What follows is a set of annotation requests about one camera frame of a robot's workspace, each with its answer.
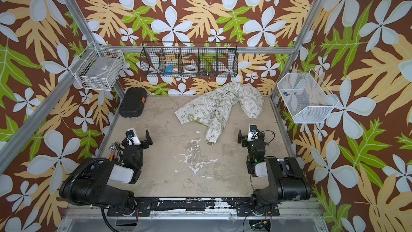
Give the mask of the white green printed jacket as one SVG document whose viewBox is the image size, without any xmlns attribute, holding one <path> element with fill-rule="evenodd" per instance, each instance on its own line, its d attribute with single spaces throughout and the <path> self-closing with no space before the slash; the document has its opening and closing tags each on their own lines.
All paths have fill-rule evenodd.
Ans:
<svg viewBox="0 0 412 232">
<path fill-rule="evenodd" d="M 205 126 L 206 141 L 215 144 L 223 133 L 235 104 L 248 118 L 257 118 L 264 108 L 264 98 L 259 90 L 250 84 L 228 83 L 207 92 L 175 111 L 181 124 L 197 121 Z"/>
</svg>

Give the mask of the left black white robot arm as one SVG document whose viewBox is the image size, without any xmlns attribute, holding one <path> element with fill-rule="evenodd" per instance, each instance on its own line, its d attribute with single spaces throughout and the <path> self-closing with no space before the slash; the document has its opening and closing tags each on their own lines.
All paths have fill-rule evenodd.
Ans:
<svg viewBox="0 0 412 232">
<path fill-rule="evenodd" d="M 61 185 L 60 197 L 76 206 L 112 207 L 131 212 L 135 207 L 134 194 L 107 183 L 135 184 L 142 173 L 143 151 L 151 145 L 148 131 L 141 141 L 135 129 L 127 130 L 124 140 L 114 143 L 119 158 L 85 159 Z"/>
</svg>

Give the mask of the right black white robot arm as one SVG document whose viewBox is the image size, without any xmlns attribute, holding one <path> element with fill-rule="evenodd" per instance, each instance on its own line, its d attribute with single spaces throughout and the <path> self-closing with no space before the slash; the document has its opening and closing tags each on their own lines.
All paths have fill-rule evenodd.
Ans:
<svg viewBox="0 0 412 232">
<path fill-rule="evenodd" d="M 246 135 L 239 132 L 237 143 L 247 149 L 246 166 L 250 177 L 268 179 L 268 186 L 253 189 L 252 208 L 310 199 L 311 189 L 297 159 L 267 156 L 266 147 L 269 143 L 265 141 L 264 132 L 258 130 L 256 125 L 251 125 Z"/>
</svg>

